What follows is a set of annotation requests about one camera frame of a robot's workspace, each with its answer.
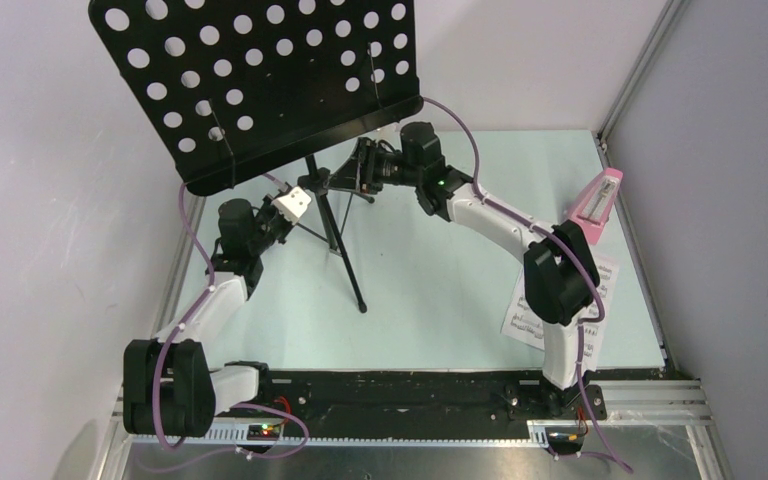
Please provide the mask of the black perforated music stand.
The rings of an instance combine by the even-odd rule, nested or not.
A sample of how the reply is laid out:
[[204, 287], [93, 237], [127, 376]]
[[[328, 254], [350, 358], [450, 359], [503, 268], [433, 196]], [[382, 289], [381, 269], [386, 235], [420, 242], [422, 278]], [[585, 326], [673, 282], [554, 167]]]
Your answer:
[[304, 160], [344, 252], [315, 156], [422, 109], [412, 2], [92, 1], [88, 17], [190, 193]]

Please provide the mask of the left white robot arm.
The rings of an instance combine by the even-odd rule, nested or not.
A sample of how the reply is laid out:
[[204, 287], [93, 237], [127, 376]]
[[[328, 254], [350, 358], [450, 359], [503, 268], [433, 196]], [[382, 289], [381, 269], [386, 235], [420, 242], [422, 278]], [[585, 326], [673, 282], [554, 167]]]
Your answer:
[[206, 286], [182, 317], [149, 340], [133, 340], [123, 354], [122, 415], [135, 435], [202, 437], [216, 415], [240, 405], [264, 416], [276, 403], [275, 388], [264, 382], [261, 362], [231, 361], [212, 366], [209, 342], [253, 295], [263, 273], [262, 254], [286, 240], [297, 224], [277, 201], [258, 208], [232, 199], [218, 209], [219, 236], [211, 252], [197, 247], [207, 262]]

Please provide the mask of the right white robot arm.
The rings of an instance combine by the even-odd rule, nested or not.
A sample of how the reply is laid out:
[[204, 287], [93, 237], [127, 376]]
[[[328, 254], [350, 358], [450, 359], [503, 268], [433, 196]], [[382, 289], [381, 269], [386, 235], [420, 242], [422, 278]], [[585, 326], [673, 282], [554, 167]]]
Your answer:
[[[476, 178], [448, 164], [427, 122], [400, 132], [400, 148], [361, 137], [349, 158], [330, 175], [332, 190], [374, 195], [386, 185], [410, 187], [429, 216], [466, 227], [511, 254], [522, 265], [523, 293], [542, 322], [543, 409], [564, 418], [581, 403], [575, 384], [584, 380], [583, 325], [605, 316], [600, 276], [582, 228], [571, 220], [546, 227], [485, 192]], [[585, 313], [595, 306], [597, 313]]]

